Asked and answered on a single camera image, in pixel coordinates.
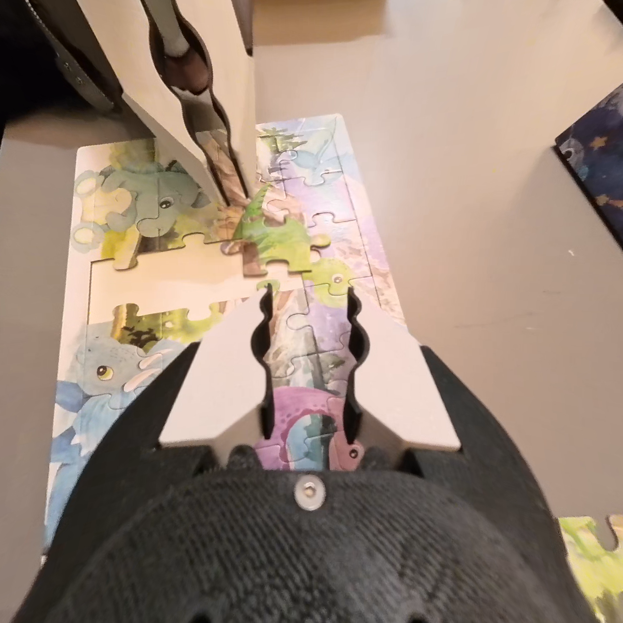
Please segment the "person's left hand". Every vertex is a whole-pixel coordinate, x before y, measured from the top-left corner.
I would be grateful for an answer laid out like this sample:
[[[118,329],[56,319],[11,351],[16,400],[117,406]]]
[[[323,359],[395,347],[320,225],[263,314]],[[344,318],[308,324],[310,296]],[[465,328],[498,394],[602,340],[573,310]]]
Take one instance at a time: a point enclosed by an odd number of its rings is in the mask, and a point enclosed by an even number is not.
[[[207,90],[210,76],[205,60],[193,48],[179,57],[165,56],[165,82],[171,87],[200,95]]]

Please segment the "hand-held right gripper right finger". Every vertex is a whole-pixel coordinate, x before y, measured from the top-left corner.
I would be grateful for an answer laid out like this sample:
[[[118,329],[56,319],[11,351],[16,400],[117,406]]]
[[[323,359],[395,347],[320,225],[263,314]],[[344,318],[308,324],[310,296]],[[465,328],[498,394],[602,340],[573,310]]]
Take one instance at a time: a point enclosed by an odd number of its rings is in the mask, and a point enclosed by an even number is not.
[[[456,452],[461,443],[421,344],[372,298],[349,287],[347,380],[343,430],[347,443],[384,452]]]

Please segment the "green dinosaur puzzle piece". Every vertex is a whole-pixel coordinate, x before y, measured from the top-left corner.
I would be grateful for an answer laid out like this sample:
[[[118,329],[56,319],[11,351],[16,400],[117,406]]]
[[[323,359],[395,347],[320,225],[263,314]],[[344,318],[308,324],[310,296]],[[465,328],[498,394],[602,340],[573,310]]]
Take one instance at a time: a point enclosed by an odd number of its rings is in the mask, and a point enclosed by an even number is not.
[[[263,202],[271,189],[271,184],[264,184],[257,190],[238,221],[233,238],[221,244],[224,255],[242,254],[244,276],[267,275],[269,262],[286,262],[291,273],[308,272],[312,269],[312,249],[331,245],[329,235],[311,236],[306,225],[294,217],[286,216],[280,224],[269,224]]]

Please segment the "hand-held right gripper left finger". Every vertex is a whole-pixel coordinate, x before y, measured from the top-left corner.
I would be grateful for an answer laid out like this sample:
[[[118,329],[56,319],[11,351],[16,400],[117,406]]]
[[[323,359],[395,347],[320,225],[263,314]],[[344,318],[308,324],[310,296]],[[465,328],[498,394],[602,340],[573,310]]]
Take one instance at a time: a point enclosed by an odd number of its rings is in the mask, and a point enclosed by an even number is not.
[[[160,432],[160,446],[208,446],[226,463],[240,445],[269,439],[275,425],[270,349],[271,284],[201,339]]]

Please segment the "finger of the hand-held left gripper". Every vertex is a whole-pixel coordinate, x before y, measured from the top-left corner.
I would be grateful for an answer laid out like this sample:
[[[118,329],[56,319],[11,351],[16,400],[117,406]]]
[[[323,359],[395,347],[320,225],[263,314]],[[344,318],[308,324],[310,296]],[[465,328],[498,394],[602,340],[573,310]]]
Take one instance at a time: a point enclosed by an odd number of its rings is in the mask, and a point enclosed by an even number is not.
[[[153,60],[150,22],[141,1],[79,1],[122,89],[122,98],[208,199],[229,205],[211,162],[191,135],[181,100],[165,84]]]
[[[250,1],[177,1],[211,69],[208,88],[224,124],[229,157],[246,196],[255,183],[255,82]]]

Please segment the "dinosaur jigsaw puzzle board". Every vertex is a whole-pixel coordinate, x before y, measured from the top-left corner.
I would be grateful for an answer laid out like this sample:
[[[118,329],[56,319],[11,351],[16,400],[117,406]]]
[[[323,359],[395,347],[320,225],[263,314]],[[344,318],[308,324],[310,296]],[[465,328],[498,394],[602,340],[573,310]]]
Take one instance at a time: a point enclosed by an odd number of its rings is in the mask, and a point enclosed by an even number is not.
[[[353,367],[349,287],[399,324],[404,316],[353,147],[339,114],[257,126],[257,181],[269,224],[286,216],[331,245],[311,250],[311,270],[269,262],[244,276],[224,255],[248,200],[225,154],[224,131],[199,135],[227,186],[208,201],[154,139],[77,152],[66,292],[46,493],[43,554],[87,461],[123,411],[186,345],[200,340],[257,290],[272,285],[275,428],[258,444],[275,470],[353,470],[342,413]]]

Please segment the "white and green puzzle piece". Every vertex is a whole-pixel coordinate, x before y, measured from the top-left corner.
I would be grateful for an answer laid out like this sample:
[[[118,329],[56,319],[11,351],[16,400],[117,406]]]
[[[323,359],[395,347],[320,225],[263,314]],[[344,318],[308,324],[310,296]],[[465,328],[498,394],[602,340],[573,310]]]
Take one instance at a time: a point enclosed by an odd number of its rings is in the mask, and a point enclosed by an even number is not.
[[[558,519],[576,582],[600,622],[622,622],[622,515],[610,515],[614,549],[603,547],[591,517]]]

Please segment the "printed picture puzzle box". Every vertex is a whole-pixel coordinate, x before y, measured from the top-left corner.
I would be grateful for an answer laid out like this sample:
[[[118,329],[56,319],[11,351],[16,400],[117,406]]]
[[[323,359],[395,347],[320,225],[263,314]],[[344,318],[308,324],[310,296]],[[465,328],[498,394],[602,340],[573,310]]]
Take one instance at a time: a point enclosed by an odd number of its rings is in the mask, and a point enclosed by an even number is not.
[[[622,246],[622,86],[562,132],[554,150]]]

